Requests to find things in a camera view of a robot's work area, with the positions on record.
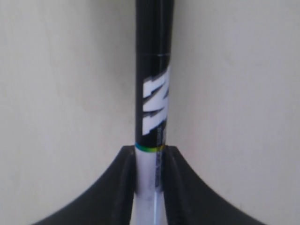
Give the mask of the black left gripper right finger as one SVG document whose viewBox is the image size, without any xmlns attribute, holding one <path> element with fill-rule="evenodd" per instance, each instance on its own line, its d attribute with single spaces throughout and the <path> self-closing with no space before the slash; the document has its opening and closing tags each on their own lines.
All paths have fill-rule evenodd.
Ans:
<svg viewBox="0 0 300 225">
<path fill-rule="evenodd" d="M 165 211 L 169 225 L 262 224 L 211 189 L 177 147 L 166 146 L 163 162 Z"/>
</svg>

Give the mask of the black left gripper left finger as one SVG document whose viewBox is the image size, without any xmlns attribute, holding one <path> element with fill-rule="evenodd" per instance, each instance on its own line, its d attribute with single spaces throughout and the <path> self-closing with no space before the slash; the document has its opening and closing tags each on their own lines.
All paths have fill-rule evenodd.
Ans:
<svg viewBox="0 0 300 225">
<path fill-rule="evenodd" d="M 134 146 L 123 146 L 102 176 L 79 197 L 38 225 L 128 225 L 131 221 L 136 166 Z"/>
</svg>

